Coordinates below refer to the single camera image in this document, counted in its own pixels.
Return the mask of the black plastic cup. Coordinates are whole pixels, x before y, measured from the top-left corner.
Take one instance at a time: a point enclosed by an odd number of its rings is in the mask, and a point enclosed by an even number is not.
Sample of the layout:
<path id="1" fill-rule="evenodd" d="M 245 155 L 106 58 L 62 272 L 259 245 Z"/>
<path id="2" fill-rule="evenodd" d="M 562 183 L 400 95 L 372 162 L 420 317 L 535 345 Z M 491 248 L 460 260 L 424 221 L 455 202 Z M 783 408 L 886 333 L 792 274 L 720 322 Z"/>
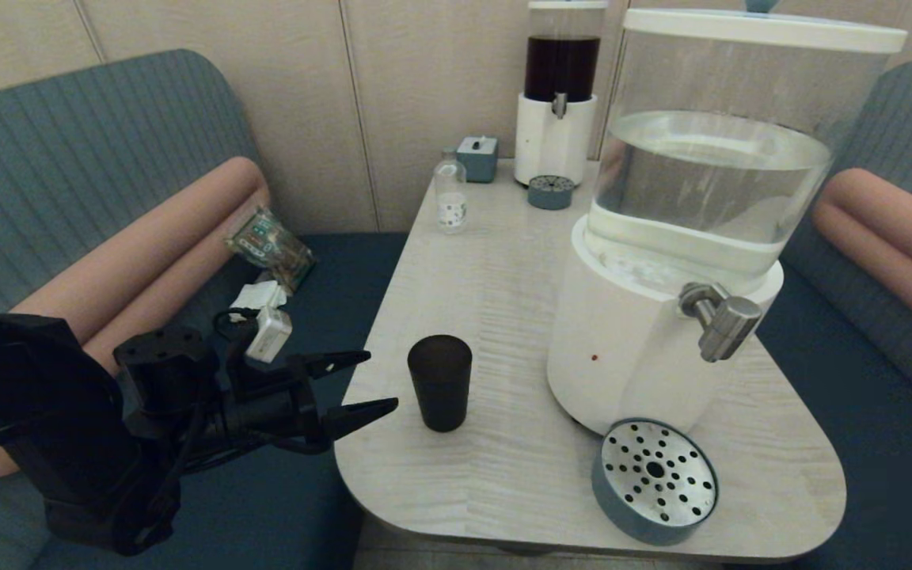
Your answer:
<path id="1" fill-rule="evenodd" d="M 440 433 L 459 429 L 467 416 L 470 346 L 446 333 L 427 336 L 410 348 L 408 371 L 424 425 Z"/>

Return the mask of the large blue round drip tray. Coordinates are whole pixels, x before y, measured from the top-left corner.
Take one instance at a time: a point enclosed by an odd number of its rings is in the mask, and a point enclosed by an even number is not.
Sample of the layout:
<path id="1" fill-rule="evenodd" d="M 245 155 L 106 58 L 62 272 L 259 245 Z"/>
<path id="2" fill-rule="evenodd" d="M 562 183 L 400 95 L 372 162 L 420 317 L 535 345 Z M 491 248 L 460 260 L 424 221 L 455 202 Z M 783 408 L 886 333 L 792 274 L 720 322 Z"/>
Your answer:
<path id="1" fill-rule="evenodd" d="M 656 547 L 684 542 L 712 516 L 719 477 L 705 452 L 647 418 L 612 425 L 592 466 L 598 507 L 622 533 Z"/>

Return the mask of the small blue tissue box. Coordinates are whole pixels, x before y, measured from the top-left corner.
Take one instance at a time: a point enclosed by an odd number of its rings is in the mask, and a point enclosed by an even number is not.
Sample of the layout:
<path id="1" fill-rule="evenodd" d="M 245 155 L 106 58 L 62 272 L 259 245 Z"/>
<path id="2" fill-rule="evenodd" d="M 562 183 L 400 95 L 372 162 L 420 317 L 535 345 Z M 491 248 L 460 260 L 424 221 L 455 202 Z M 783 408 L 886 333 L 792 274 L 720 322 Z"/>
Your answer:
<path id="1" fill-rule="evenodd" d="M 489 136 L 464 137 L 457 148 L 468 183 L 491 184 L 496 178 L 499 139 Z"/>

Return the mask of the large metal dispenser tap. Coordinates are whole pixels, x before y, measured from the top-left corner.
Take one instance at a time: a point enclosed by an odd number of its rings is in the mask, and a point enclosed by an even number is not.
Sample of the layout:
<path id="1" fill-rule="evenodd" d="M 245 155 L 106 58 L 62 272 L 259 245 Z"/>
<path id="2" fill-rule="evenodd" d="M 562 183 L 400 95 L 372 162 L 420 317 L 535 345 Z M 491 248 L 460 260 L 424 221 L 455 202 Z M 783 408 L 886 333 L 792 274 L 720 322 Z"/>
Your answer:
<path id="1" fill-rule="evenodd" d="M 709 363 L 731 359 L 764 315 L 759 304 L 731 295 L 720 283 L 688 283 L 679 295 L 679 308 L 701 325 L 698 347 Z"/>

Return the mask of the small dark drink dispenser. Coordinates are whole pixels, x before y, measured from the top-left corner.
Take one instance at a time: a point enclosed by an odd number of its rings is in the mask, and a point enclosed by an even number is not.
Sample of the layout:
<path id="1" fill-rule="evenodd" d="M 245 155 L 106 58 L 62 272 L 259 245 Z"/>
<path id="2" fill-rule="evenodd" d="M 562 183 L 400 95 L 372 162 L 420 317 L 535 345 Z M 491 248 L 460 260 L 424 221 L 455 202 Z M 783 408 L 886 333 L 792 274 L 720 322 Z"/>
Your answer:
<path id="1" fill-rule="evenodd" d="M 515 178 L 583 181 L 597 104 L 594 91 L 607 0 L 530 0 L 530 33 L 518 98 Z M 568 94 L 562 120 L 554 93 Z"/>

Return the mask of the teal ribbed sofa bench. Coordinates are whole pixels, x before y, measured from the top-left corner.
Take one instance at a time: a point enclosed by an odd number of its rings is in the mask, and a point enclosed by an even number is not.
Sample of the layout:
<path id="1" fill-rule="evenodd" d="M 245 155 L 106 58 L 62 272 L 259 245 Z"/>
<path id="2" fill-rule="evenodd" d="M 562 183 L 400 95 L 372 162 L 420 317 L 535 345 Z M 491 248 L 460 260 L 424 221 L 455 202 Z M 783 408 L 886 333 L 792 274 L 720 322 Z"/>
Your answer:
<path id="1" fill-rule="evenodd" d="M 880 77 L 832 172 L 912 194 L 912 62 Z M 912 570 L 912 311 L 804 218 L 758 336 L 840 459 L 847 501 L 822 547 L 727 570 Z"/>
<path id="2" fill-rule="evenodd" d="M 217 67 L 172 50 L 0 90 L 0 313 L 231 158 L 263 165 Z M 134 558 L 58 540 L 0 477 L 0 570 L 351 570 L 364 515 L 332 452 L 258 450 L 187 477 L 170 540 Z"/>

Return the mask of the small clear glass bottle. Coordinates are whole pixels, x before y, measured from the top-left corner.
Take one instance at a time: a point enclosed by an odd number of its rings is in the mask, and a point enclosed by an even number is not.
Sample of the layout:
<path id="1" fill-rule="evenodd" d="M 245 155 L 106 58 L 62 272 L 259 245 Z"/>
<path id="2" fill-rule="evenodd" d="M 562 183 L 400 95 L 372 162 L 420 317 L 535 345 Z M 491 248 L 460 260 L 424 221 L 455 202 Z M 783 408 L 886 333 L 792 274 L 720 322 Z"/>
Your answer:
<path id="1" fill-rule="evenodd" d="M 457 149 L 446 147 L 435 166 L 431 187 L 435 195 L 435 220 L 443 234 L 458 234 L 467 224 L 466 167 L 458 160 Z"/>

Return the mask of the white folded napkins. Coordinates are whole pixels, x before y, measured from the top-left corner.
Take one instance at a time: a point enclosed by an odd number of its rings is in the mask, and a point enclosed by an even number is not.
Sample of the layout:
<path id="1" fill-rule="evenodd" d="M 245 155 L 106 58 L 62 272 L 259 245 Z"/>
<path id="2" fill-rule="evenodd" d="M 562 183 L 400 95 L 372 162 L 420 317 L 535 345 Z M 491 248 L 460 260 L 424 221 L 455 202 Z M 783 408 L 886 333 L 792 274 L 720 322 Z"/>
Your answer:
<path id="1" fill-rule="evenodd" d="M 275 280 L 246 284 L 231 302 L 230 308 L 262 310 L 264 307 L 279 308 L 286 303 L 288 293 Z"/>

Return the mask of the pink bolster cushion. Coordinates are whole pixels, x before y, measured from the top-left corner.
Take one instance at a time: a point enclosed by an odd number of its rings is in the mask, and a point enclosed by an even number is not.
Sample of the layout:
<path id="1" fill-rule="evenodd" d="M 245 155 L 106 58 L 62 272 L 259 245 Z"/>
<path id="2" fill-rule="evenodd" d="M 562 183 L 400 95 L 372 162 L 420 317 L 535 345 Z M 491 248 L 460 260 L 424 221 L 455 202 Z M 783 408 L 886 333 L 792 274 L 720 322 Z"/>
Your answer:
<path id="1" fill-rule="evenodd" d="M 865 169 L 823 184 L 815 230 L 912 311 L 912 194 Z"/>
<path id="2" fill-rule="evenodd" d="M 13 308 L 64 318 L 109 375 L 113 350 L 171 321 L 231 260 L 235 221 L 269 203 L 260 166 L 231 158 L 149 210 Z"/>

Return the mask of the clear plastic snack packet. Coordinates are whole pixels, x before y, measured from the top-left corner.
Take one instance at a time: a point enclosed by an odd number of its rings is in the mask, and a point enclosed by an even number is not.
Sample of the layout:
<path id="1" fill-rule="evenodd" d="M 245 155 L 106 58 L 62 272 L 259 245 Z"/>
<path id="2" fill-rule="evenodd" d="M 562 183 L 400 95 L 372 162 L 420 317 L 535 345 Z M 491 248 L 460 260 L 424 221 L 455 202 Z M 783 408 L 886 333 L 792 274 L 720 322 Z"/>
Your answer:
<path id="1" fill-rule="evenodd" d="M 225 243 L 235 255 L 268 272 L 293 296 L 317 263 L 312 249 L 267 206 L 249 207 L 232 219 Z"/>

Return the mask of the small blue round drip tray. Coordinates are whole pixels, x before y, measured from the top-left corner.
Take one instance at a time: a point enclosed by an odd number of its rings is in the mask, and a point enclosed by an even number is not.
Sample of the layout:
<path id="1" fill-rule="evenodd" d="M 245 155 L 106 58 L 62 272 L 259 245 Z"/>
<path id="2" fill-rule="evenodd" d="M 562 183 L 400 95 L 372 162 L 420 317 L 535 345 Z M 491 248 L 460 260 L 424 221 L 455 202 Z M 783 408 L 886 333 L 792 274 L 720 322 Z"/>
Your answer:
<path id="1" fill-rule="evenodd" d="M 527 203 L 533 208 L 560 211 L 572 205 L 576 184 L 571 178 L 536 176 L 527 185 Z"/>

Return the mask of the large clear water dispenser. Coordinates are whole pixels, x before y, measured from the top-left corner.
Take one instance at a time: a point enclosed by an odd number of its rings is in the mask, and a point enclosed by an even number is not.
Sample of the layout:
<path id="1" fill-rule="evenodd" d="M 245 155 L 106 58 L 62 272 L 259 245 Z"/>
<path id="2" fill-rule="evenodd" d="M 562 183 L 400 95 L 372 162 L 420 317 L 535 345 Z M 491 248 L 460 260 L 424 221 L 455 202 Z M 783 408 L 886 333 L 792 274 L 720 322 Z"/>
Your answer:
<path id="1" fill-rule="evenodd" d="M 781 292 L 781 253 L 815 201 L 901 28 L 740 10 L 631 8 L 587 213 L 571 230 L 548 386 L 580 425 L 688 430 Z M 764 315 L 731 359 L 702 360 L 688 283 Z"/>

